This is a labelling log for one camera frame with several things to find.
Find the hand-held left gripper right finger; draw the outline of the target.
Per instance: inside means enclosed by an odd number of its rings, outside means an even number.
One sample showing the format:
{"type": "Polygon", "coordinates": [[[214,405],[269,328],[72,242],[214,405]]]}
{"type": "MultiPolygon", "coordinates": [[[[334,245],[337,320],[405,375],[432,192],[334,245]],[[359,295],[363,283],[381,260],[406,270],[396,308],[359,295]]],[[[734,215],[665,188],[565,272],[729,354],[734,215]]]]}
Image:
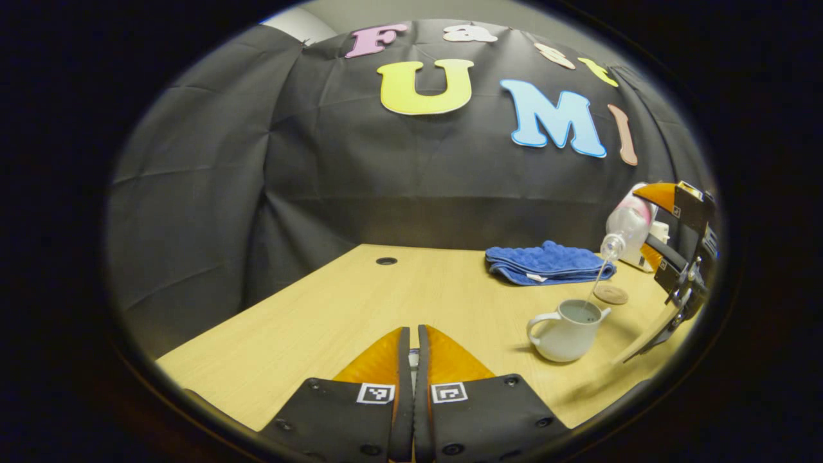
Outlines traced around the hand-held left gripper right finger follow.
{"type": "Polygon", "coordinates": [[[570,433],[523,376],[494,374],[431,325],[418,334],[417,462],[511,462],[570,433]]]}

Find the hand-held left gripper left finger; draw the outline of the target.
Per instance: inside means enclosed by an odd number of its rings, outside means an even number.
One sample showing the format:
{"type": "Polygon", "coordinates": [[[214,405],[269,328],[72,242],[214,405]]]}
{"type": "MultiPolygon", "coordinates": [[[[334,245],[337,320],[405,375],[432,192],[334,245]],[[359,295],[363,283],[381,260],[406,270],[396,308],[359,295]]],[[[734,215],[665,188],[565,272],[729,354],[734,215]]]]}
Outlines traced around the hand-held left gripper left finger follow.
{"type": "Polygon", "coordinates": [[[409,328],[388,332],[334,378],[303,381],[261,435],[314,462],[411,460],[409,352],[409,328]]]}

